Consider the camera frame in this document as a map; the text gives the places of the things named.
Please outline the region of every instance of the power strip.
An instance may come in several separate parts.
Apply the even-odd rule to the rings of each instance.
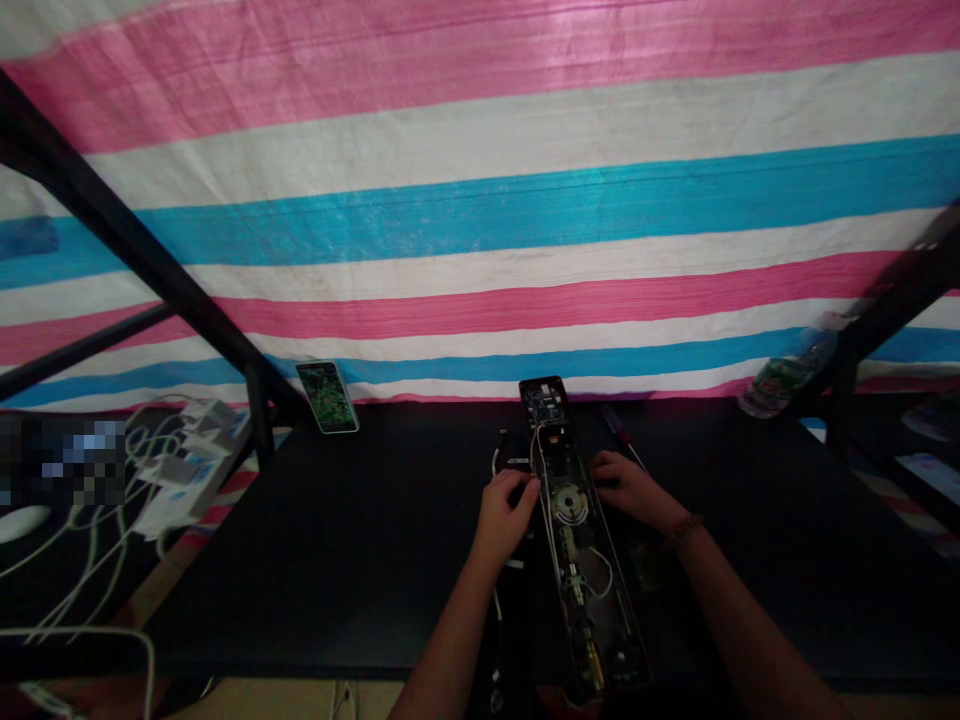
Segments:
[[[228,432],[239,451],[250,437],[250,411],[237,410],[236,420]],[[133,526],[133,531],[151,540],[166,530],[200,522],[226,480],[235,457],[236,453],[213,459],[196,452],[188,454],[185,460],[197,466],[196,475],[183,487],[161,488]]]

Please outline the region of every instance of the hand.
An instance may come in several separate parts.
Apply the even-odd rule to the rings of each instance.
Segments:
[[[520,483],[526,483],[527,486],[517,507],[511,508],[507,498]],[[529,473],[517,470],[497,473],[483,489],[483,504],[480,506],[480,520],[470,551],[471,558],[486,569],[500,572],[527,531],[539,493],[540,480]]]
[[[590,463],[590,475],[594,482],[618,480],[617,487],[597,488],[600,499],[664,535],[690,514],[639,465],[620,453],[601,452]]]

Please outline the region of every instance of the phone screen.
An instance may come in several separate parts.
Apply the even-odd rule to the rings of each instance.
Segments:
[[[298,365],[297,372],[323,432],[353,432],[357,429],[353,406],[333,363]]]

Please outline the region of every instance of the striped tarp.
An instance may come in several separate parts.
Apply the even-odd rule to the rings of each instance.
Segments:
[[[4,70],[281,372],[358,400],[735,394],[960,197],[953,0],[8,4]],[[0,369],[156,302],[0,183]],[[958,308],[866,385],[955,375]],[[245,400],[170,320],[7,406],[171,391]]]

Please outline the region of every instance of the circuit board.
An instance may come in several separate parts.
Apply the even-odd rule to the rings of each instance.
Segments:
[[[643,642],[563,382],[525,380],[520,399],[575,670],[567,695],[579,703],[642,686],[649,681]]]

